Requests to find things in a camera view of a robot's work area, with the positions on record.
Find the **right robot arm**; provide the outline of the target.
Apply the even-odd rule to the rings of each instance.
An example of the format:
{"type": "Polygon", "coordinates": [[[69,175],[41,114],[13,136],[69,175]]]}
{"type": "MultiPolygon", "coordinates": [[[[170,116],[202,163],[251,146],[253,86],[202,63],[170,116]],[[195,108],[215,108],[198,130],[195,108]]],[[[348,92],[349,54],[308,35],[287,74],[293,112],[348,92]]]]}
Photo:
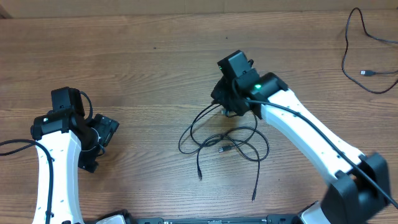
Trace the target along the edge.
{"type": "Polygon", "coordinates": [[[258,74],[237,50],[217,63],[223,76],[211,97],[238,116],[252,111],[278,129],[313,164],[328,186],[324,198],[285,219],[286,223],[366,223],[391,196],[386,160],[351,146],[304,107],[274,73],[258,74]]]}

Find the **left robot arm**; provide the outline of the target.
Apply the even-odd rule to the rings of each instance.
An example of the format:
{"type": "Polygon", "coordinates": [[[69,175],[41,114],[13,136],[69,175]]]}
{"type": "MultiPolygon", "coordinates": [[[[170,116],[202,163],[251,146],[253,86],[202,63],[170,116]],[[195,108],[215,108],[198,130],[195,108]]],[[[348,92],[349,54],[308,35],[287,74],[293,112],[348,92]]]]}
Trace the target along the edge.
{"type": "Polygon", "coordinates": [[[78,169],[93,173],[119,123],[102,114],[85,116],[85,93],[63,87],[51,92],[52,110],[31,127],[39,158],[34,223],[83,223],[78,169]]]}

